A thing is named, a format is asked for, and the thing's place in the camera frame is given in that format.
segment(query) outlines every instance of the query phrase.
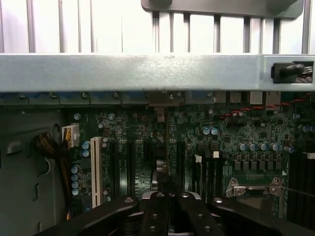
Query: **black component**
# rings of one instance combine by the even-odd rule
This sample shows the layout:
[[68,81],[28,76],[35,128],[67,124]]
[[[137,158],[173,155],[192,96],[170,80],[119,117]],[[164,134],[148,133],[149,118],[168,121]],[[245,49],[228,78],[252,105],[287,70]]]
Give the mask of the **black component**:
[[267,138],[267,133],[266,133],[266,132],[261,132],[260,135],[259,135],[259,137],[260,137],[261,139],[266,139],[266,138]]
[[155,192],[151,195],[138,236],[168,235],[170,202],[170,196],[167,193]]
[[209,204],[210,210],[222,217],[227,224],[227,235],[242,232],[245,236],[314,236],[315,232],[287,222],[282,218],[270,217],[263,211],[233,199],[222,197]]
[[291,62],[291,63],[274,63],[271,67],[271,78],[274,84],[311,84],[313,82],[313,75],[302,76],[306,67],[313,67],[314,62]]
[[[310,173],[315,171],[315,160],[307,159],[304,153],[290,155],[289,188],[310,194],[315,193],[315,181]],[[289,191],[287,220],[315,230],[315,198]]]
[[177,142],[177,175],[181,178],[182,191],[185,190],[185,148],[184,141]]
[[197,200],[195,196],[188,192],[178,193],[175,196],[178,204],[180,226],[175,225],[175,229],[189,230],[196,236],[223,236],[223,232],[216,223],[207,206],[202,200]]
[[135,195],[135,178],[136,178],[136,144],[134,141],[128,141],[126,145],[127,153],[127,194]]
[[231,138],[230,136],[224,136],[223,140],[225,143],[230,143]]
[[120,174],[119,174],[119,144],[117,141],[112,141],[110,146],[110,184],[111,198],[120,196]]
[[303,11],[303,1],[299,0],[141,0],[141,4],[149,11],[263,18],[294,19]]
[[136,198],[121,196],[71,220],[48,228],[37,236],[103,236],[115,231],[126,216],[138,211]]

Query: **metal bracket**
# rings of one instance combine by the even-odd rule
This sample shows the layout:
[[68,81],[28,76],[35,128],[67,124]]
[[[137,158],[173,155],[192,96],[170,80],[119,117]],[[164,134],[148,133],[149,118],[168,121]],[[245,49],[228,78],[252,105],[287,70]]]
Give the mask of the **metal bracket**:
[[141,0],[141,4],[149,11],[295,19],[303,12],[304,0]]
[[284,192],[280,178],[273,178],[270,185],[264,186],[240,186],[237,178],[231,178],[226,188],[225,194],[228,198],[240,197],[246,193],[246,190],[262,190],[262,194],[270,194],[279,197],[279,217],[283,214]]

